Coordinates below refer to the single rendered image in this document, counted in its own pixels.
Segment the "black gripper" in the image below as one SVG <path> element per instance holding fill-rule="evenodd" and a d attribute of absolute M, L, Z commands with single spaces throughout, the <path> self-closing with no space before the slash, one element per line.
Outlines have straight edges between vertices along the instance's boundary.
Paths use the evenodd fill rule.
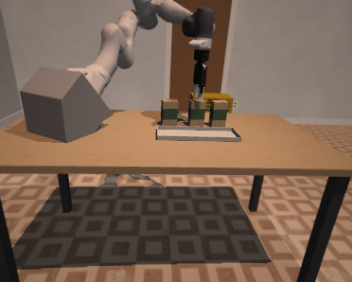
<path fill-rule="evenodd" d="M 194 78 L 193 78 L 193 82 L 194 82 L 193 97 L 198 97 L 198 100 L 202 100 L 203 99 L 203 89 L 204 89 L 204 86 L 206 83 L 207 66 L 205 66 L 205 61 L 209 60 L 209 50 L 195 49 L 194 50 L 194 60 L 197 61 L 197 63 L 194 64 L 195 69 L 194 69 Z M 197 68 L 197 66 L 198 66 L 198 68 Z"/>

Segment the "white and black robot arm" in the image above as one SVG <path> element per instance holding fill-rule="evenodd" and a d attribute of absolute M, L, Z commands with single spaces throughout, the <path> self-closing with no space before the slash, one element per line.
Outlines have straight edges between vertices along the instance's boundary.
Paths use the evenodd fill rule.
<path fill-rule="evenodd" d="M 118 25 L 107 24 L 102 28 L 101 46 L 93 64 L 85 68 L 67 69 L 82 72 L 100 96 L 117 68 L 117 58 L 121 69 L 132 66 L 136 27 L 141 25 L 141 28 L 147 30 L 155 28 L 158 25 L 156 13 L 167 22 L 182 24 L 185 36 L 195 35 L 194 40 L 189 42 L 189 47 L 196 47 L 199 50 L 211 48 L 212 35 L 215 31 L 212 9 L 200 7 L 192 14 L 173 0 L 132 0 L 132 2 L 136 11 L 126 9 L 120 16 Z"/>

